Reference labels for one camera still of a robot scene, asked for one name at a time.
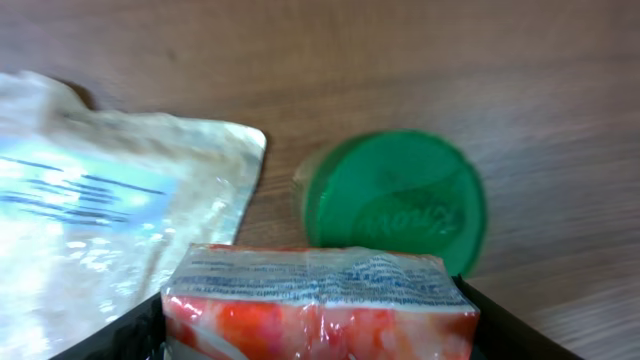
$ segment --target wooden table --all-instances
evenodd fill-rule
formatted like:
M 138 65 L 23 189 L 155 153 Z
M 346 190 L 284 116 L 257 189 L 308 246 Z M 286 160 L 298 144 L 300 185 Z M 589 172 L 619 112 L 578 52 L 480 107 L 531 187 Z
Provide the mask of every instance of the wooden table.
M 327 142 L 451 139 L 490 200 L 471 282 L 590 359 L 640 356 L 639 60 L 632 0 L 0 2 L 2 71 L 267 133 L 240 244 L 305 244 L 290 178 Z

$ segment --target food packet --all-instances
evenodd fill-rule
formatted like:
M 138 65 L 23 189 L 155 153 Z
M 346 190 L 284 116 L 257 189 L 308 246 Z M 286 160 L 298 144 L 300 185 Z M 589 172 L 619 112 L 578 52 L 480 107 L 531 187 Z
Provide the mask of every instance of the food packet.
M 48 359 L 125 314 L 193 241 L 230 244 L 260 172 L 257 129 L 88 110 L 0 74 L 0 359 Z
M 192 245 L 162 289 L 172 359 L 468 359 L 478 310 L 432 256 Z

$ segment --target table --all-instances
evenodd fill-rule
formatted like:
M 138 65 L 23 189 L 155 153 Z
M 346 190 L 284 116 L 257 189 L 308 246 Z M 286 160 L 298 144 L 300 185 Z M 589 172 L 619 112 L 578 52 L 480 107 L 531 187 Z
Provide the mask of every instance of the table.
M 439 133 L 490 200 L 471 283 L 584 357 L 637 357 L 636 1 L 4 0 L 0 70 L 20 69 L 98 109 L 265 131 L 245 245 L 305 245 L 289 188 L 314 149 Z

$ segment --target black object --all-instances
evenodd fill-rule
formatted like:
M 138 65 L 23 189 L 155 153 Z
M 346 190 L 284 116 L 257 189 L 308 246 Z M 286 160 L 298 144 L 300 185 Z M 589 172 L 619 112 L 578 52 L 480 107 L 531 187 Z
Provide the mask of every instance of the black object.
M 580 359 L 482 295 L 462 277 L 453 280 L 480 308 L 471 360 Z M 161 360 L 164 339 L 164 315 L 160 294 L 156 294 L 51 360 Z

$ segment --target green bottle cap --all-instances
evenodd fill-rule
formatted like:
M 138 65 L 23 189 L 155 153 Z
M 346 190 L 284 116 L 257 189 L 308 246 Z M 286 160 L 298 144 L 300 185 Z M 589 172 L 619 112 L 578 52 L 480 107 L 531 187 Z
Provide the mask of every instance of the green bottle cap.
M 486 228 L 481 181 L 439 137 L 403 130 L 352 138 L 320 162 L 303 221 L 312 246 L 363 246 L 444 259 L 468 273 Z

